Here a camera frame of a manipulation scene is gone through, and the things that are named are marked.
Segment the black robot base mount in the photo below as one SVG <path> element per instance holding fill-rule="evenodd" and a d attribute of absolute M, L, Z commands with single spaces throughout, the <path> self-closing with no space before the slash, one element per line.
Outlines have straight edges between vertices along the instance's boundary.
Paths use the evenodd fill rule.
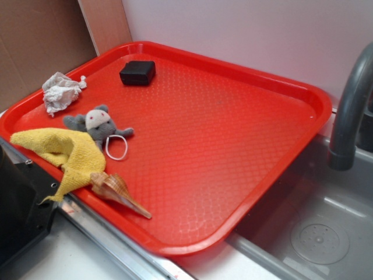
<path fill-rule="evenodd" d="M 1 149 L 1 267 L 45 238 L 57 203 L 43 202 L 59 182 L 36 163 L 13 163 Z"/>

